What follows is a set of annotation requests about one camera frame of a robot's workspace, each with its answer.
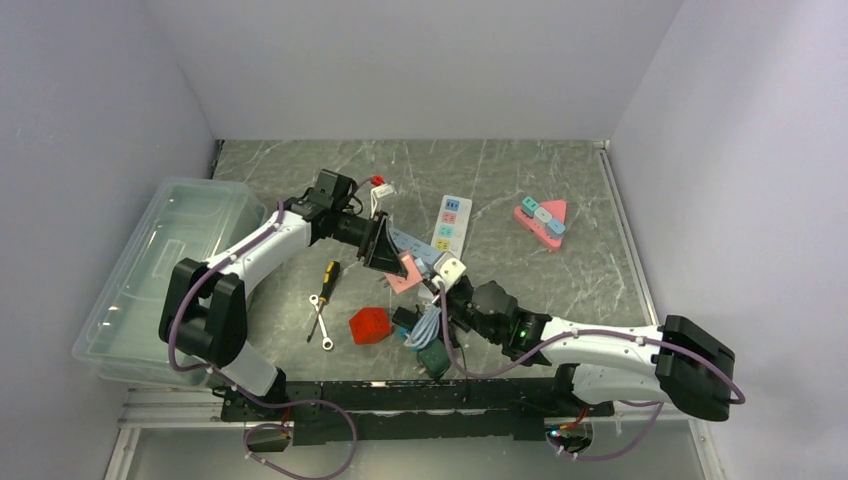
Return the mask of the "black charger with thin cable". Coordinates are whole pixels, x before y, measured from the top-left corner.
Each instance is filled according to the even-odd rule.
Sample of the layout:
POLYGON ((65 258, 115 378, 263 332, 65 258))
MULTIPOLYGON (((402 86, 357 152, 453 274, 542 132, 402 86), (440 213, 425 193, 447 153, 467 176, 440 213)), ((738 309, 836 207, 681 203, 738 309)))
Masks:
POLYGON ((465 405, 471 396, 470 377, 466 373, 468 364, 465 348, 458 337, 457 329, 453 325, 449 325, 442 330, 440 339, 453 368, 462 375, 461 403, 465 405))

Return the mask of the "white grey charger plug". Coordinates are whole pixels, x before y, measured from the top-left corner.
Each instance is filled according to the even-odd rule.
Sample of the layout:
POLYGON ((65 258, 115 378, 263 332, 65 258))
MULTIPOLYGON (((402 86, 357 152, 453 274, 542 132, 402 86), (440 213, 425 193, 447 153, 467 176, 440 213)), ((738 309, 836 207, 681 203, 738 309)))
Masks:
POLYGON ((538 225, 540 228, 545 228, 549 221, 552 219, 552 215, 546 208, 539 206, 539 208, 535 212, 533 219, 536 225, 538 225))

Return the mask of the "light blue charger plug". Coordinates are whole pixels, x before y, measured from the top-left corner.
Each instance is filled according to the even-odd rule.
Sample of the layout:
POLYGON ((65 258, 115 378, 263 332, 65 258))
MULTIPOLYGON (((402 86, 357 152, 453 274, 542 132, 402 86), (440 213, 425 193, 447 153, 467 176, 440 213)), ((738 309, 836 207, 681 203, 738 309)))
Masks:
POLYGON ((550 219, 545 225, 547 236, 553 240, 561 240, 564 236, 565 230, 565 225, 556 218, 550 219))

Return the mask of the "light blue power strip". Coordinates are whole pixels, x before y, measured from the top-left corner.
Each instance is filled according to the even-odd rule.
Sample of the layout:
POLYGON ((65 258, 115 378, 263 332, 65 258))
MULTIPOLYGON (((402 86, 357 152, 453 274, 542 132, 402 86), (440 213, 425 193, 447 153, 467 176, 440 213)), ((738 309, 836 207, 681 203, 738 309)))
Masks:
POLYGON ((416 259, 420 259, 424 264, 432 267, 439 256, 442 254, 440 250, 424 242, 410 234, 403 232, 394 227, 389 228, 391 240, 399 252, 408 252, 416 259))

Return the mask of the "pink triangular power strip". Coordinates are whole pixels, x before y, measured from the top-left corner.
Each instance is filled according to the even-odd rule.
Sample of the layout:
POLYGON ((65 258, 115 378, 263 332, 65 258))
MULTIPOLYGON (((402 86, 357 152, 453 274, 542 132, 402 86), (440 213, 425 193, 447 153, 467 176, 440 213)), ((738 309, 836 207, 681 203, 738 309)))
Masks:
POLYGON ((547 250, 558 251, 567 230, 565 200, 537 201, 527 196, 513 209, 513 219, 547 250))

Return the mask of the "teal blue plug adapter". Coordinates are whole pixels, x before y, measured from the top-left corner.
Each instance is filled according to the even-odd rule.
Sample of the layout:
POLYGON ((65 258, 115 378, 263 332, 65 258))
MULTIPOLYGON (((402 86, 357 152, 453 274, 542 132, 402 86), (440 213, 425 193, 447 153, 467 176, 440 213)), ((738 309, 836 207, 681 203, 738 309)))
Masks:
POLYGON ((419 319, 420 312, 418 310, 397 307, 392 313, 390 321, 395 327, 398 335, 404 341, 407 341, 419 319))

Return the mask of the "black aluminium base frame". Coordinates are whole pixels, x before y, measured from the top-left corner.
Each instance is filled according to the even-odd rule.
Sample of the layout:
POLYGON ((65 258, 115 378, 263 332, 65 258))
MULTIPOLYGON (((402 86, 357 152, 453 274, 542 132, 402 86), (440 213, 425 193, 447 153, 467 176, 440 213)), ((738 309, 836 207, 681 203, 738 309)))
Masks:
POLYGON ((293 381, 282 399, 293 407, 272 409, 229 387, 216 386, 220 418, 227 423, 293 424, 296 446, 347 441, 509 437, 540 441, 543 429, 586 413, 607 419, 619 407, 607 401, 584 406, 566 393, 564 378, 490 380, 293 381))

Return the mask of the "pink socket adapter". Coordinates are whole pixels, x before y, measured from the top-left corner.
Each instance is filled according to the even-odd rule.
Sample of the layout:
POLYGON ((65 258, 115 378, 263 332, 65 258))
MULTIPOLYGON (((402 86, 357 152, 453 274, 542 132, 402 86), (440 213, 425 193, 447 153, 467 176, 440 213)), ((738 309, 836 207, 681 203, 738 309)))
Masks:
POLYGON ((390 288, 396 293, 404 293, 413 287, 419 285, 423 280, 423 275, 416 263, 417 258, 410 252, 405 251, 400 255, 401 265, 405 269, 405 274, 386 273, 385 279, 390 288))

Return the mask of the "silver ratchet wrench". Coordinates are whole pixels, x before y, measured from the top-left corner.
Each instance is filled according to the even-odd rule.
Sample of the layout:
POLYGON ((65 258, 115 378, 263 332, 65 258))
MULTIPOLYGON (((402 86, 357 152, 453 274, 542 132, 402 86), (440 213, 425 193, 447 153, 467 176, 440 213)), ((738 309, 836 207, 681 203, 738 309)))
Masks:
POLYGON ((316 332, 320 331, 322 336, 322 349, 324 351, 331 351, 334 348, 334 342, 328 334, 326 324, 323 319, 324 301, 318 295, 315 294, 309 297, 309 301, 315 310, 315 318, 313 321, 313 327, 311 328, 310 333, 307 336, 307 342, 311 342, 316 332))

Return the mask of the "white multicolour power strip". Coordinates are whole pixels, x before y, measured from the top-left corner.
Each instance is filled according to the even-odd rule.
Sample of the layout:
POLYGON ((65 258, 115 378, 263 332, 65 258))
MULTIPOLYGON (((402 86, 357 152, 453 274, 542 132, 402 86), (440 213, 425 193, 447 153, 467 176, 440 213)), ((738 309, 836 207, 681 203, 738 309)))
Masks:
POLYGON ((444 195, 430 244, 460 258, 468 237, 472 207, 471 199, 444 195))

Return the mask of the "red cube socket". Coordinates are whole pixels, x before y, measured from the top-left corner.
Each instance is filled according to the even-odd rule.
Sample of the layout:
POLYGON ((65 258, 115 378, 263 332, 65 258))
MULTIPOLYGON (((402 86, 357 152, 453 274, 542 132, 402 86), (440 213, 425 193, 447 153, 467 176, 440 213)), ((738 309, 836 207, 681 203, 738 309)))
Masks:
POLYGON ((392 333, 392 324, 386 309, 365 307, 349 320, 349 328, 356 345, 379 343, 392 333))

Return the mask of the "clear plastic storage bin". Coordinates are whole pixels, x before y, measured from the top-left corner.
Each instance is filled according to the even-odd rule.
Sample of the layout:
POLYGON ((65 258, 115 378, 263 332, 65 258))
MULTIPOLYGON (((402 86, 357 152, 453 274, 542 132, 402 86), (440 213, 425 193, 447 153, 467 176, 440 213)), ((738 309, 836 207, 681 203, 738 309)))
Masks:
POLYGON ((72 355, 101 378, 196 387, 202 370, 179 373, 158 336, 175 265, 234 245, 268 217, 243 183, 168 177, 162 181, 91 310, 72 355))

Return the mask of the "dark green cube socket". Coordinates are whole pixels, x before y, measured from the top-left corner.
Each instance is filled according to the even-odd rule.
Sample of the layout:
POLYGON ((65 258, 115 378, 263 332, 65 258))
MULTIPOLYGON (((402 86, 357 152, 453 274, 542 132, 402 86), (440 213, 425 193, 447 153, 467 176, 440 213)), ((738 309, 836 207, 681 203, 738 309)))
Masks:
POLYGON ((416 358, 425 374, 436 381, 440 380, 452 366, 447 348, 439 339, 433 340, 425 348, 419 350, 416 353, 416 358))

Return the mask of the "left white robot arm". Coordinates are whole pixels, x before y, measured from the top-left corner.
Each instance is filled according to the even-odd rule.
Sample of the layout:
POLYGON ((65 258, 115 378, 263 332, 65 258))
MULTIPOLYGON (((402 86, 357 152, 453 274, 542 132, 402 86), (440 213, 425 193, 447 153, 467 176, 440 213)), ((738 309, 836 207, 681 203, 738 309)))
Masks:
POLYGON ((205 260, 185 258, 172 270, 158 327, 172 370, 218 375, 248 398, 264 420, 287 406, 286 374, 248 341, 247 300, 278 267, 323 239, 355 248, 369 269, 406 276, 390 214, 356 210, 360 182, 323 169, 313 186, 280 200, 255 231, 205 260))

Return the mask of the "teal green charger plug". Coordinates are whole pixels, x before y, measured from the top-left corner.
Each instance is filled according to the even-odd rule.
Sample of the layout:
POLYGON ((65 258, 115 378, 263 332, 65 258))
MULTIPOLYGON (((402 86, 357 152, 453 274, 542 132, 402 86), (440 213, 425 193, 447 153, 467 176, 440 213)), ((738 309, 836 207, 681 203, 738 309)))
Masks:
POLYGON ((539 208, 539 204, 532 197, 527 196, 521 201, 520 209, 522 213, 528 218, 533 218, 536 210, 539 208))

